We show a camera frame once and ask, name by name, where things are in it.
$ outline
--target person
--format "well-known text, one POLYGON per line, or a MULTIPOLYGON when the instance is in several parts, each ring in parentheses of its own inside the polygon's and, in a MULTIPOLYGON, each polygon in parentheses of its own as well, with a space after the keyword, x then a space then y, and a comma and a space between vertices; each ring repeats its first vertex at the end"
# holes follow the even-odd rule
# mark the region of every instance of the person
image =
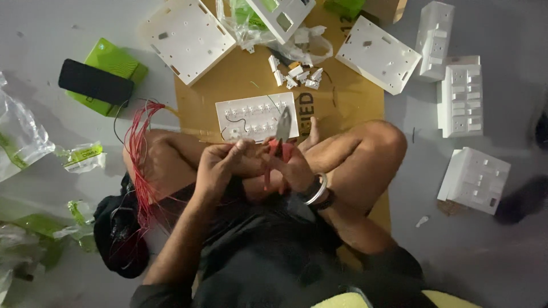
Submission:
POLYGON ((316 122, 287 162, 246 155, 252 140, 208 145, 149 131, 139 167, 171 235, 130 306, 438 307, 418 262, 367 218, 403 161, 405 136, 369 121, 319 142, 316 122), (342 244, 363 272, 338 260, 342 244))

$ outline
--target hand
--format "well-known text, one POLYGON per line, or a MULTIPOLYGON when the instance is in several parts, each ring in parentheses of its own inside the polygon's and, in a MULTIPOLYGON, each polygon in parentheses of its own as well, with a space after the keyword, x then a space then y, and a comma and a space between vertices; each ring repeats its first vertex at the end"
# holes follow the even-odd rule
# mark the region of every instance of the hand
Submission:
POLYGON ((225 192, 235 167, 253 140, 239 140, 235 144, 216 144, 206 147, 200 158, 194 196, 218 201, 225 192))
POLYGON ((314 173, 312 173, 304 155, 296 146, 292 144, 284 144, 284 146, 291 147, 291 159, 287 163, 266 153, 262 154, 262 158, 270 168, 282 173, 284 180, 287 181, 293 191, 305 192, 314 182, 314 173))

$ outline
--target floor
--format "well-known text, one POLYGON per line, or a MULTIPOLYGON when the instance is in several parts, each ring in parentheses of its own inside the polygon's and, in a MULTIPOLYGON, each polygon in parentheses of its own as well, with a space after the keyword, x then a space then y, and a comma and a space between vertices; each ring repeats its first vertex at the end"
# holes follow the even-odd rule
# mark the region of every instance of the floor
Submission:
MULTIPOLYGON (((409 1, 402 20, 385 29, 414 47, 420 9, 428 2, 409 1)), ((429 280, 440 288, 485 307, 541 307, 548 301, 548 212, 507 227, 475 211, 448 218, 435 205, 450 154, 463 146, 512 164, 506 193, 534 174, 548 173, 548 156, 532 150, 527 139, 530 118, 543 102, 548 81, 548 2, 443 2, 456 5, 449 55, 482 57, 485 136, 441 138, 434 84, 411 80, 402 94, 385 95, 386 119, 404 131, 409 141, 407 156, 389 189, 392 234, 424 264, 429 280), (416 228, 425 215, 430 220, 416 228)), ((0 67, 10 93, 33 110, 56 144, 70 147, 101 140, 109 153, 105 171, 81 176, 58 168, 57 158, 49 155, 2 182, 0 196, 68 216, 64 206, 69 200, 98 202, 105 194, 117 192, 124 168, 111 119, 71 102, 56 86, 56 80, 66 58, 83 60, 82 55, 105 36, 126 46, 150 68, 150 76, 137 95, 154 96, 174 106, 172 73, 154 53, 144 51, 147 49, 134 33, 139 22, 161 3, 0 3, 0 67)), ((168 113, 159 114, 153 123, 177 126, 168 113)), ((128 127, 127 119, 117 123, 119 132, 128 127)), ((127 306, 139 282, 109 272, 98 255, 74 248, 63 256, 59 267, 32 284, 22 283, 22 287, 33 295, 27 297, 26 307, 120 307, 127 306)))

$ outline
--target brown cardboard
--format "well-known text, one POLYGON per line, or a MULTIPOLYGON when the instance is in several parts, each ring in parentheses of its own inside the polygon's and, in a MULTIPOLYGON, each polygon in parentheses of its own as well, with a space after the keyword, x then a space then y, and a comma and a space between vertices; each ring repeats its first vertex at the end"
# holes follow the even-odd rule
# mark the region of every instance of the brown cardboard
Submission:
POLYGON ((362 9, 382 22, 395 24, 403 16, 407 0, 366 0, 362 9))
MULTIPOLYGON (((215 12, 213 0, 204 4, 215 12)), ((352 23, 341 21, 317 4, 306 18, 308 27, 326 26, 324 37, 334 47, 334 54, 345 40, 352 23)), ((285 84, 276 86, 270 69, 270 52, 263 46, 255 46, 255 53, 236 48, 213 67, 192 87, 186 86, 175 76, 175 93, 183 132, 197 134, 204 141, 221 140, 215 103, 254 96, 288 92, 285 84)), ((287 68, 279 66, 282 73, 287 68)), ((319 64, 324 69, 319 90, 304 86, 292 89, 298 112, 300 140, 310 131, 310 117, 319 119, 322 138, 343 132, 356 124, 370 119, 382 119, 384 115, 384 92, 335 58, 319 64)), ((384 194, 373 208, 370 217, 385 229, 390 230, 388 197, 384 194)))

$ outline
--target white plastic piece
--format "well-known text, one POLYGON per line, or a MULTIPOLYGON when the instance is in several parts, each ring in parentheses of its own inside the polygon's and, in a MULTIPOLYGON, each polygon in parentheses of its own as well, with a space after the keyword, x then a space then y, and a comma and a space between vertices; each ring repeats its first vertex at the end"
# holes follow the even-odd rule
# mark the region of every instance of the white plastic piece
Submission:
POLYGON ((302 66, 299 65, 296 68, 290 70, 288 74, 294 78, 297 77, 298 74, 301 74, 303 71, 304 70, 302 69, 302 66))
POLYGON ((276 79, 276 84, 279 86, 283 85, 283 82, 286 80, 286 78, 282 75, 282 73, 279 70, 276 70, 274 72, 274 78, 276 79))
POLYGON ((319 82, 307 79, 305 83, 305 87, 317 90, 319 88, 319 82))
POLYGON ((427 222, 430 219, 429 216, 423 216, 419 219, 419 222, 415 225, 415 228, 419 228, 423 223, 427 222))
POLYGON ((403 91, 421 55, 360 16, 335 58, 396 95, 403 91))
POLYGON ((262 142, 266 137, 276 135, 278 119, 286 106, 289 107, 292 118, 289 137, 298 137, 299 127, 293 92, 216 103, 221 135, 224 140, 250 138, 262 142))
POLYGON ((420 13, 415 50, 422 54, 423 59, 416 72, 424 81, 435 82, 445 78, 444 61, 449 48, 454 12, 454 6, 432 1, 420 13))
POLYGON ((310 80, 317 81, 317 82, 322 81, 322 72, 323 72, 323 69, 319 68, 317 71, 314 72, 314 74, 310 76, 310 80))
POLYGON ((438 82, 438 128, 444 138, 483 135, 483 87, 480 56, 446 58, 438 82))
POLYGON ((236 46, 200 0, 165 2, 138 33, 186 85, 194 84, 236 46))
POLYGON ((438 199, 451 200, 494 215, 510 164, 465 147, 454 150, 438 199))
POLYGON ((295 31, 293 36, 295 44, 306 44, 310 41, 308 28, 299 28, 295 31))
POLYGON ((278 58, 276 58, 273 55, 269 56, 269 64, 270 64, 270 69, 272 70, 273 73, 278 70, 278 65, 279 65, 278 58))
POLYGON ((275 0, 278 6, 270 11, 262 0, 247 0, 280 44, 285 44, 310 13, 315 0, 275 0))
POLYGON ((291 78, 291 76, 286 76, 286 81, 287 81, 287 88, 289 90, 291 90, 293 87, 296 87, 298 86, 297 82, 295 82, 295 80, 293 80, 293 78, 291 78))
POLYGON ((306 77, 307 77, 309 74, 310 74, 309 71, 300 73, 300 74, 297 75, 297 80, 298 80, 300 83, 305 83, 306 77))

